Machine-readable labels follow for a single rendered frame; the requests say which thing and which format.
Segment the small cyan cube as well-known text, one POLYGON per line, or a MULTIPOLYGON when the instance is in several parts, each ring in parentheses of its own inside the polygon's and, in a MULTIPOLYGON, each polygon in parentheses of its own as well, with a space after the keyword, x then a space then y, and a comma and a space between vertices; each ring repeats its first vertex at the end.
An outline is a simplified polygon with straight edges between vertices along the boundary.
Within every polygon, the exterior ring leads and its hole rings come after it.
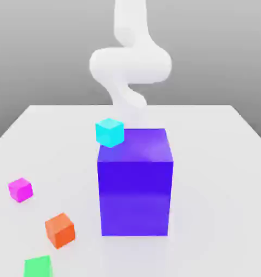
POLYGON ((106 118, 95 124, 96 141, 105 147, 112 148, 125 140, 124 123, 106 118))

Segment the small orange cube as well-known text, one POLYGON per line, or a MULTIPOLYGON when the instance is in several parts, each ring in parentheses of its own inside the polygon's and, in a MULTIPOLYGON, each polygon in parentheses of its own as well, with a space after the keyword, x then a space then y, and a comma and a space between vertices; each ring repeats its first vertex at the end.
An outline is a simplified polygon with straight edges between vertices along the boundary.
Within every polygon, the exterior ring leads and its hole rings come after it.
POLYGON ((76 238, 74 223, 61 213, 45 222, 47 237, 56 249, 72 242, 76 238))

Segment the small magenta cube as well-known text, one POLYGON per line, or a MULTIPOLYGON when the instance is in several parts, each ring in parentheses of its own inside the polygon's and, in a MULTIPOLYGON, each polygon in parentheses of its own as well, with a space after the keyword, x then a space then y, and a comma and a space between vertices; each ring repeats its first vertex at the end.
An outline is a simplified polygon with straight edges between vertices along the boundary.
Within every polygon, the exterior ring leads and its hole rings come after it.
POLYGON ((25 178, 19 178, 8 184, 10 196, 18 203, 21 203, 33 196, 31 183, 25 178))

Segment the small green cube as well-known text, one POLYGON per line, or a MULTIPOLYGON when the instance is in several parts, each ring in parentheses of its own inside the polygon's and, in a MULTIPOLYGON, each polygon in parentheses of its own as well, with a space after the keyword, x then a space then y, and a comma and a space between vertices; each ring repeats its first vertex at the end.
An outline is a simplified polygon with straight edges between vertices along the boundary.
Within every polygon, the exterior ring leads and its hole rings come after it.
POLYGON ((23 277, 53 277, 50 256, 46 255, 25 260, 23 277))

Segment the large purple box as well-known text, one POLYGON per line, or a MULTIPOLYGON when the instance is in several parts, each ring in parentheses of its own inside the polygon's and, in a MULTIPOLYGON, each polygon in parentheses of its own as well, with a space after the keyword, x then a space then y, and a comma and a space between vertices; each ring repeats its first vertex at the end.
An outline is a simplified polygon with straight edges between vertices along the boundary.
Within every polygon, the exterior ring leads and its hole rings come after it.
POLYGON ((166 236, 174 161, 164 128, 126 129, 97 159, 103 236, 166 236))

